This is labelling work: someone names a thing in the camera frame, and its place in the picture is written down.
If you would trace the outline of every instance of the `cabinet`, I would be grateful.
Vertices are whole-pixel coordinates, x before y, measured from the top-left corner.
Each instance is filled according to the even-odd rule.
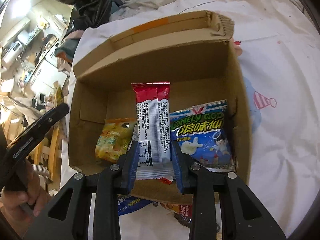
[[[24,29],[29,26],[30,19],[28,17],[24,17],[20,22],[18,22],[0,41],[1,47],[6,47],[11,42],[14,42],[14,38]]]
[[[57,66],[57,58],[54,55],[54,51],[59,46],[59,42],[56,42],[52,48],[48,51],[47,55],[45,56],[45,60],[51,63],[54,66]]]
[[[27,98],[33,98],[37,93],[49,96],[53,94],[53,88],[43,83],[40,79],[32,76],[24,89],[24,95]]]
[[[59,72],[54,65],[46,60],[41,62],[33,75],[52,88],[54,87],[53,83],[56,81],[62,87],[67,78],[65,73]]]

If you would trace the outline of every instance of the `screw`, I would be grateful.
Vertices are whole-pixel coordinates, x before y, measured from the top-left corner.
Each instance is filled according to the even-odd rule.
[[[192,164],[191,169],[194,171],[198,171],[200,169],[200,165],[199,164]]]
[[[119,170],[119,168],[120,168],[120,166],[118,164],[112,164],[110,166],[110,170],[112,170],[112,171],[117,171],[117,170]]]
[[[82,174],[82,173],[76,173],[73,177],[74,177],[76,180],[79,180],[79,179],[82,179],[83,174]]]
[[[235,174],[234,172],[229,172],[229,173],[228,173],[228,177],[229,177],[230,179],[235,179],[235,178],[237,177],[237,174]]]

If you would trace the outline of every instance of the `food package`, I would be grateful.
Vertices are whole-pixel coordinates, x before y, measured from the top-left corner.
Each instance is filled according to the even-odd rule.
[[[175,218],[176,220],[178,220],[178,222],[179,222],[181,225],[183,225],[183,226],[191,229],[192,217],[186,217],[186,216],[183,216],[183,215],[174,213],[174,218]]]
[[[138,166],[163,167],[170,162],[170,83],[132,84],[137,98],[140,144]]]
[[[134,118],[105,120],[95,149],[96,158],[116,163],[127,152],[136,123]]]
[[[132,213],[149,205],[150,203],[152,203],[151,200],[141,199],[131,195],[118,196],[118,215],[122,216]]]
[[[165,209],[186,217],[192,217],[192,205],[176,205],[169,203],[160,203]]]
[[[230,145],[224,130],[227,101],[193,106],[170,114],[172,140],[210,171],[234,169]]]
[[[132,141],[139,141],[138,127],[134,127]],[[164,163],[163,167],[139,166],[136,173],[136,179],[161,179],[162,177],[173,180],[174,171],[171,162]]]

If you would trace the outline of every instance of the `cardboard box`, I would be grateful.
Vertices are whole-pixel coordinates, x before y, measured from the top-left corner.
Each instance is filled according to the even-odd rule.
[[[77,78],[69,127],[69,164],[100,172],[95,147],[104,120],[136,117],[131,83],[170,81],[170,111],[228,100],[229,141],[238,175],[248,181],[251,128],[242,73],[230,39],[233,22],[209,11],[158,19],[111,37],[73,68]],[[132,195],[191,204],[175,184],[136,180]]]

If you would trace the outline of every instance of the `bed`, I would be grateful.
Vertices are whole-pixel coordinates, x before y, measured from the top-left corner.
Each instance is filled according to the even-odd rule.
[[[130,8],[125,2],[124,9],[111,16],[114,21],[87,29],[73,65],[110,36],[157,18],[210,10],[233,19],[234,40],[239,41],[243,51],[238,60],[252,121],[249,187],[288,237],[320,189],[319,33],[295,0],[156,1],[150,4],[157,6],[141,5],[142,9]],[[71,72],[68,104],[72,102],[75,82]],[[61,157],[63,186],[76,173],[68,166],[66,142]],[[160,211],[159,217],[150,212],[148,207],[122,216],[123,239],[163,239],[169,231],[161,232],[163,227],[172,231],[167,239],[187,237],[188,229],[169,219],[165,211]]]

